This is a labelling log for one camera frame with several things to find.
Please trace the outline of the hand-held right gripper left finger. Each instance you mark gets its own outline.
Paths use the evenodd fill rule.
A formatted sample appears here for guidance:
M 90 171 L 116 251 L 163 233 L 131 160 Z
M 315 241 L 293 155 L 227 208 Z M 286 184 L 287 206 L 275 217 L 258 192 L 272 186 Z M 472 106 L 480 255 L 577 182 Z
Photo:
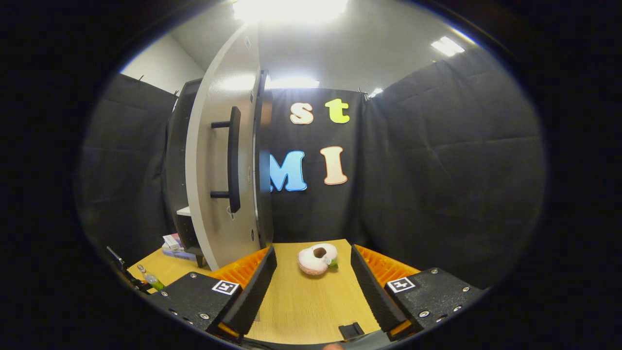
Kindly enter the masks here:
M 249 333 L 277 268 L 263 248 L 208 275 L 189 272 L 148 296 L 168 316 L 232 343 Z

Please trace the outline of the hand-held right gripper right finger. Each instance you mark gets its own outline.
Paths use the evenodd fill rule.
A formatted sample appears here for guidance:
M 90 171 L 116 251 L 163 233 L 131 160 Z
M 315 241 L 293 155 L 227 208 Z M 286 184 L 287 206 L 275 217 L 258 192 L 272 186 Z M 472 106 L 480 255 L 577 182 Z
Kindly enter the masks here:
M 360 245 L 351 246 L 350 264 L 390 341 L 435 328 L 486 294 L 441 268 L 418 270 Z

